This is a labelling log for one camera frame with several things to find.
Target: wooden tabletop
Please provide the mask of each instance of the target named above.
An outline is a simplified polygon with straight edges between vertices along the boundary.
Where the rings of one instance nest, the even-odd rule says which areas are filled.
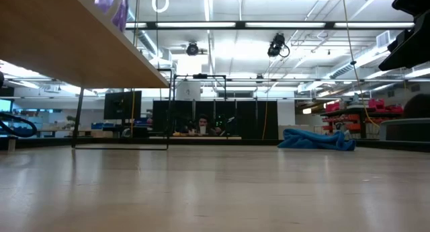
[[[86,88],[168,83],[91,0],[0,0],[0,59]]]

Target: ceiling light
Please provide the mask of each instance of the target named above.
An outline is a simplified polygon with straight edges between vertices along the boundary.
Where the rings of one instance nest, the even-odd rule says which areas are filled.
[[[13,78],[6,78],[5,79],[11,79],[12,81],[52,81],[52,78],[21,78],[21,77],[13,77]]]
[[[81,94],[81,88],[74,86],[74,85],[62,85],[61,86],[62,90],[65,90],[69,93],[73,93],[73,94]],[[86,89],[83,90],[83,94],[84,95],[95,95],[92,91],[88,91]]]
[[[323,28],[325,23],[306,22],[249,22],[245,23],[246,28]]]
[[[30,87],[30,88],[35,88],[35,89],[39,88],[38,85],[36,85],[34,83],[30,83],[28,81],[20,81],[20,82],[17,82],[17,81],[8,81],[8,82],[16,84],[16,85],[21,85],[21,86],[24,86],[24,87]]]
[[[409,73],[408,75],[405,75],[405,78],[413,78],[413,77],[420,77],[423,75],[430,74],[430,68],[419,70],[419,71],[413,71],[412,73]]]
[[[327,104],[335,104],[335,101],[331,101],[331,102],[328,102],[328,103],[324,103],[324,108],[326,108],[327,107]]]
[[[146,28],[148,27],[146,23],[126,23],[126,28]]]
[[[1,72],[15,77],[45,77],[35,71],[27,70],[23,67],[15,66],[6,61],[0,60]]]
[[[412,28],[415,24],[412,22],[398,22],[398,23],[348,23],[349,28]],[[346,28],[347,23],[336,23],[335,28]]]
[[[349,91],[347,93],[344,93],[343,95],[345,95],[345,96],[352,96],[352,95],[355,95],[355,94],[361,95],[361,92],[360,91]]]
[[[368,75],[367,77],[364,77],[364,79],[372,79],[372,78],[375,78],[375,77],[380,77],[383,74],[388,73],[388,72],[390,72],[390,71],[378,71],[378,72],[375,72],[375,73],[373,73],[371,75]]]
[[[307,108],[307,109],[303,109],[303,114],[311,114],[312,113],[312,109]]]
[[[385,88],[390,87],[390,86],[392,86],[392,84],[383,85],[383,86],[380,86],[380,87],[373,89],[372,91],[380,91],[380,90],[385,89]]]
[[[172,22],[157,23],[160,28],[233,28],[234,22]]]

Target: air duct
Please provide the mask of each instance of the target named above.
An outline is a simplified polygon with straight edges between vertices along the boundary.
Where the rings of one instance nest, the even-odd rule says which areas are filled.
[[[131,12],[130,9],[128,9],[128,16],[127,16],[127,22],[134,22],[136,21],[136,18],[134,17],[134,14]],[[137,38],[140,40],[140,42],[143,44],[143,46],[149,51],[149,55],[153,57],[154,59],[160,58],[166,61],[169,61],[169,64],[167,65],[165,61],[163,63],[159,63],[160,68],[171,68],[172,67],[172,54],[170,50],[166,48],[157,48],[157,45],[149,38],[148,34],[143,30],[133,30],[133,32],[137,35]]]

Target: blue fabric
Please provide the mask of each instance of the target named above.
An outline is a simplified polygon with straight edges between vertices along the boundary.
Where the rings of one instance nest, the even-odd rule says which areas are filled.
[[[278,148],[295,149],[335,149],[338,151],[353,151],[355,141],[345,142],[345,135],[337,131],[334,135],[328,136],[315,134],[305,130],[287,128],[284,130],[284,141]]]

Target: hanging cable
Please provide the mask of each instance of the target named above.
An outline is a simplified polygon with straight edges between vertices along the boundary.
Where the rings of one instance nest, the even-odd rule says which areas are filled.
[[[364,103],[364,99],[363,99],[363,89],[361,88],[360,80],[359,80],[359,78],[358,78],[358,74],[357,74],[357,69],[355,68],[355,64],[357,63],[357,61],[355,61],[355,60],[354,60],[354,53],[353,53],[353,51],[352,51],[351,37],[350,37],[350,35],[349,35],[349,22],[348,22],[347,4],[346,4],[345,0],[343,0],[343,10],[344,10],[344,12],[345,12],[345,22],[347,23],[347,35],[348,35],[349,51],[350,51],[350,53],[351,53],[351,60],[352,60],[352,61],[351,61],[351,65],[352,65],[352,66],[353,66],[353,68],[354,68],[355,78],[357,79],[358,88],[359,88],[359,90],[360,90],[360,94],[361,94],[361,102],[362,102],[363,107],[364,107],[364,112],[365,112],[365,115],[367,116],[368,120],[369,120],[372,124],[374,124],[375,126],[377,126],[377,127],[379,128],[379,125],[377,125],[377,124],[376,124],[376,123],[375,123],[375,122],[370,118],[370,116],[369,116],[369,112],[368,112],[368,109],[366,108],[366,104]]]
[[[267,72],[267,79],[270,78],[270,71]],[[267,88],[269,88],[270,80],[267,80]],[[264,113],[264,128],[263,128],[263,136],[261,137],[261,140],[264,140],[264,135],[266,133],[266,124],[267,124],[267,101],[269,100],[269,90],[267,90],[266,95],[266,111]]]
[[[0,71],[0,87],[3,86],[4,80],[5,80],[5,77],[4,77],[3,73]],[[26,124],[30,125],[30,127],[32,127],[31,133],[27,133],[27,134],[18,133],[16,131],[14,131],[13,129],[11,129],[10,127],[8,127],[2,120],[0,120],[0,127],[3,128],[3,130],[5,132],[7,132],[9,134],[12,134],[12,135],[15,135],[17,137],[23,137],[23,138],[32,137],[38,131],[38,129],[36,128],[36,126],[32,122],[30,122],[28,120],[25,120],[23,118],[15,117],[13,115],[5,114],[5,113],[2,113],[2,112],[0,112],[0,118],[7,118],[7,119],[10,119],[10,120],[16,120],[16,121],[19,121],[19,122],[26,123]]]

